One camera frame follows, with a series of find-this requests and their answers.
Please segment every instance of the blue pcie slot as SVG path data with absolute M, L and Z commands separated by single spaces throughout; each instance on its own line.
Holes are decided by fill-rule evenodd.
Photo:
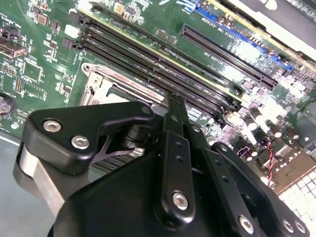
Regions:
M 212 15 L 210 13 L 208 13 L 207 11 L 205 11 L 203 8 L 197 6 L 196 7 L 196 11 L 201 14 L 202 16 L 206 17 L 208 20 L 214 22 L 216 25 L 220 26 L 221 28 L 223 28 L 224 30 L 226 30 L 227 32 L 229 32 L 230 34 L 238 37 L 239 39 L 241 39 L 242 41 L 251 44 L 253 47 L 255 47 L 257 50 L 259 50 L 259 52 L 263 53 L 263 54 L 267 54 L 267 50 L 263 47 L 261 47 L 260 45 L 256 44 L 255 42 L 251 41 L 250 39 L 248 39 L 247 37 L 243 36 L 241 33 L 239 33 L 236 30 L 233 29 L 229 29 L 226 26 L 220 25 L 218 23 L 218 17 L 215 15 Z M 268 55 L 273 61 L 279 63 L 282 67 L 286 68 L 288 71 L 292 71 L 293 67 L 290 65 L 285 65 L 283 62 L 281 62 L 279 60 L 278 57 L 276 57 L 275 55 Z

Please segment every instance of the screw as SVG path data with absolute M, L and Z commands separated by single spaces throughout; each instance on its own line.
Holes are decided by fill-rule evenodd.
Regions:
M 298 221 L 295 221 L 295 225 L 299 229 L 300 232 L 302 232 L 302 233 L 306 232 L 304 226 L 301 223 L 299 223 Z
M 45 121 L 43 127 L 48 132 L 58 132 L 61 130 L 61 124 L 55 120 Z
M 239 216 L 239 223 L 244 228 L 244 230 L 247 231 L 249 234 L 252 235 L 254 233 L 253 225 L 244 215 Z
M 293 233 L 293 232 L 294 232 L 293 227 L 291 226 L 291 224 L 290 224 L 287 220 L 282 219 L 282 222 L 283 222 L 284 227 L 285 227 L 290 233 Z
M 197 126 L 193 125 L 192 128 L 195 132 L 199 132 L 199 128 Z
M 142 111 L 143 111 L 144 113 L 146 113 L 146 114 L 150 114 L 150 110 L 149 110 L 149 108 L 146 107 L 146 106 L 143 106 L 143 107 L 142 107 Z
M 188 209 L 189 203 L 187 198 L 182 193 L 174 193 L 172 195 L 173 203 L 180 209 L 186 210 Z
M 227 151 L 227 147 L 225 147 L 224 145 L 221 145 L 220 147 L 222 148 L 222 150 L 223 150 L 224 152 Z
M 176 121 L 176 122 L 178 121 L 178 118 L 175 115 L 171 115 L 170 117 L 172 118 L 173 121 Z
M 71 144 L 73 145 L 73 147 L 80 149 L 80 150 L 85 150 L 90 145 L 88 139 L 84 136 L 81 136 L 81 135 L 74 136 L 71 139 Z

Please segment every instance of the black ram slot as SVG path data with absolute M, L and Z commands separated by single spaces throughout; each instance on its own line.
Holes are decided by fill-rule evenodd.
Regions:
M 92 10 L 103 12 L 103 13 L 107 14 L 108 16 L 110 16 L 111 18 L 115 19 L 117 22 L 126 25 L 127 27 L 137 31 L 139 34 L 142 34 L 149 39 L 152 39 L 153 41 L 155 41 L 156 43 L 161 45 L 162 50 L 164 50 L 168 53 L 171 53 L 173 55 L 176 55 L 177 58 L 183 59 L 183 61 L 186 63 L 189 62 L 188 65 L 203 72 L 206 76 L 210 77 L 213 81 L 220 83 L 224 87 L 229 87 L 229 88 L 235 90 L 238 94 L 244 93 L 243 89 L 240 86 L 238 86 L 234 82 L 230 81 L 229 79 L 225 78 L 224 76 L 219 75 L 219 74 L 215 73 L 214 71 L 210 70 L 207 66 L 200 63 L 196 59 L 181 52 L 180 50 L 176 49 L 175 47 L 165 43 L 161 39 L 157 38 L 156 36 L 152 35 L 151 33 L 147 32 L 147 31 L 145 31 L 144 29 L 138 27 L 137 25 L 133 24 L 132 22 L 129 22 L 129 21 L 123 19 L 120 15 L 117 15 L 116 13 L 111 12 L 110 10 L 101 6 L 99 3 L 91 2 L 91 4 L 92 4 Z M 98 21 L 90 18 L 89 16 L 85 15 L 84 13 L 81 13 L 81 14 L 82 14 L 84 19 L 80 19 L 79 17 L 73 18 L 73 20 L 77 24 L 89 25 L 92 23 L 92 24 L 96 24 L 96 25 L 102 25 Z
M 138 69 L 143 69 L 143 71 L 155 74 L 159 78 L 161 78 L 164 81 L 168 81 L 172 83 L 173 85 L 178 86 L 183 92 L 186 92 L 187 94 L 194 95 L 197 99 L 199 99 L 203 105 L 207 106 L 210 109 L 213 110 L 220 110 L 223 105 L 217 103 L 214 100 L 211 100 L 209 98 L 201 96 L 201 93 L 197 91 L 196 89 L 187 86 L 185 83 L 181 82 L 180 80 L 177 80 L 173 76 L 170 76 L 168 73 L 164 72 L 162 69 L 155 67 L 152 63 L 149 63 L 145 60 L 142 60 L 141 58 L 136 58 L 134 54 L 129 53 L 128 51 L 120 48 L 119 46 L 106 42 L 106 41 L 96 41 L 96 38 L 94 38 L 95 42 L 97 43 L 100 49 L 107 54 L 110 54 L 112 51 L 112 55 L 120 56 L 121 58 L 124 58 L 128 60 L 131 66 L 134 66 Z
M 138 64 L 141 67 L 146 68 L 147 70 L 151 70 L 151 72 L 155 72 L 156 75 L 158 75 L 159 77 L 167 78 L 169 81 L 172 81 L 172 83 L 174 83 L 174 84 L 181 85 L 182 87 L 184 87 L 186 89 L 187 92 L 194 94 L 196 96 L 199 96 L 200 98 L 203 98 L 209 104 L 211 104 L 214 108 L 218 109 L 218 108 L 222 107 L 222 108 L 225 108 L 225 110 L 230 109 L 226 104 L 219 103 L 217 100 L 211 99 L 209 96 L 205 96 L 201 91 L 197 90 L 196 88 L 191 87 L 190 85 L 188 85 L 187 83 L 182 81 L 181 78 L 179 76 L 177 76 L 175 73 L 169 74 L 170 72 L 169 73 L 166 72 L 163 69 L 163 67 L 155 66 L 154 64 L 157 63 L 157 61 L 159 62 L 159 60 L 157 60 L 155 58 L 149 58 L 152 61 L 148 62 L 143 57 L 140 57 L 139 55 L 136 55 L 133 52 L 129 52 L 124 47 L 120 46 L 119 44 L 116 44 L 116 43 L 110 41 L 108 38 L 94 34 L 93 32 L 89 32 L 87 34 L 87 36 L 85 37 L 85 39 L 92 40 L 93 42 L 99 44 L 101 47 L 106 47 L 107 52 L 109 50 L 114 50 L 114 52 L 121 54 L 123 57 L 127 58 L 130 61 L 133 61 L 133 60 L 135 60 L 135 57 L 138 57 Z
M 200 103 L 196 101 L 196 97 L 187 93 L 185 89 L 181 89 L 182 87 L 179 85 L 173 85 L 172 83 L 169 83 L 168 80 L 159 80 L 152 75 L 149 75 L 145 72 L 143 72 L 140 68 L 135 67 L 133 65 L 130 65 L 127 61 L 124 61 L 122 59 L 119 59 L 118 57 L 111 55 L 109 52 L 104 52 L 102 49 L 97 48 L 95 45 L 83 42 L 81 44 L 79 43 L 71 43 L 72 48 L 75 48 L 79 51 L 86 51 L 91 54 L 94 54 L 105 61 L 109 62 L 110 64 L 115 65 L 117 68 L 128 72 L 132 76 L 135 76 L 141 80 L 150 81 L 150 83 L 153 86 L 156 86 L 157 88 L 160 88 L 167 92 L 173 92 L 177 94 L 181 94 L 182 97 L 187 101 L 187 104 L 200 110 L 203 113 L 211 115 L 213 118 L 216 119 L 216 121 L 221 125 L 221 127 L 225 126 L 225 122 L 223 120 L 223 116 L 221 113 L 217 110 L 214 110 L 213 108 L 210 108 L 204 103 Z
M 181 37 L 196 47 L 204 50 L 219 61 L 233 67 L 248 77 L 251 81 L 254 81 L 256 85 L 264 87 L 268 90 L 273 90 L 277 86 L 277 81 L 269 77 L 268 75 L 260 72 L 252 65 L 244 62 L 231 52 L 222 48 L 219 44 L 215 43 L 205 35 L 194 30 L 188 25 L 184 25 L 181 30 Z
M 188 83 L 189 81 L 193 82 L 190 86 L 195 87 L 195 89 L 201 91 L 207 96 L 213 97 L 215 100 L 220 100 L 225 104 L 233 104 L 233 105 L 237 104 L 237 102 L 234 101 L 234 99 L 231 96 L 228 96 L 227 94 L 217 89 L 214 89 L 210 85 L 199 83 L 199 80 L 193 75 L 191 75 L 190 73 L 183 71 L 181 68 L 179 68 L 176 65 L 171 64 L 169 61 L 165 60 L 164 58 L 161 58 L 159 55 L 153 52 L 149 52 L 147 49 L 141 47 L 139 44 L 131 40 L 125 39 L 119 33 L 116 33 L 112 31 L 111 29 L 107 29 L 106 26 L 99 26 L 99 25 L 93 24 L 93 26 L 90 26 L 89 29 L 90 31 L 86 32 L 87 35 L 92 35 L 92 36 L 96 35 L 97 37 L 104 38 L 102 35 L 99 34 L 99 32 L 102 32 L 102 33 L 106 33 L 107 35 L 112 36 L 116 40 L 128 45 L 130 49 L 136 51 L 137 53 L 148 57 L 150 60 L 155 61 L 156 63 L 159 63 L 160 65 L 163 65 L 165 69 L 168 69 L 167 71 L 169 73 L 172 72 L 174 76 L 176 76 L 178 79 L 182 80 L 183 82 L 185 83 Z

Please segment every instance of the red wire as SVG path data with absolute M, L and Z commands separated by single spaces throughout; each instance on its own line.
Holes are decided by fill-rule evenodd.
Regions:
M 267 149 L 269 151 L 269 178 L 268 178 L 268 187 L 270 187 L 270 182 L 272 180 L 272 175 L 273 175 L 273 172 L 272 172 L 272 167 L 273 167 L 273 150 L 271 149 L 271 143 L 269 142 L 267 144 Z

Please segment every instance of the motherboard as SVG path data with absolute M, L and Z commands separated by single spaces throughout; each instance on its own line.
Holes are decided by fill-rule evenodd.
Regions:
M 0 0 L 0 129 L 35 110 L 186 99 L 207 141 L 268 167 L 299 154 L 316 63 L 215 0 Z

